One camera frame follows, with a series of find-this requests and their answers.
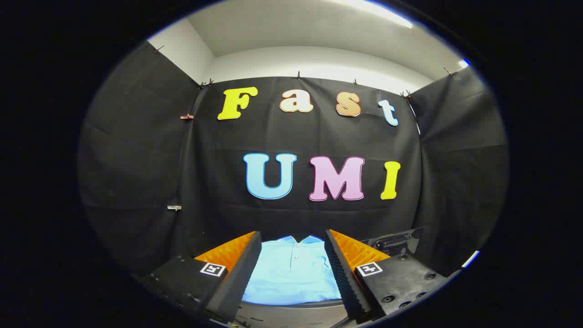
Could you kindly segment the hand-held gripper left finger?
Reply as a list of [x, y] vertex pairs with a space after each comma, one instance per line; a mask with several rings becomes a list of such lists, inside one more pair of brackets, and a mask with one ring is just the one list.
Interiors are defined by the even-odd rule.
[[261, 252], [246, 233], [196, 257], [175, 256], [144, 277], [154, 295], [196, 320], [233, 322]]

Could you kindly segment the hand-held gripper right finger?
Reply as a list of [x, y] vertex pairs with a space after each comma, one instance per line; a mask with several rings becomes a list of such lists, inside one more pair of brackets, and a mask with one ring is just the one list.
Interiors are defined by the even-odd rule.
[[448, 278], [417, 260], [414, 231], [357, 241], [328, 229], [324, 247], [348, 318], [373, 322], [400, 315]]

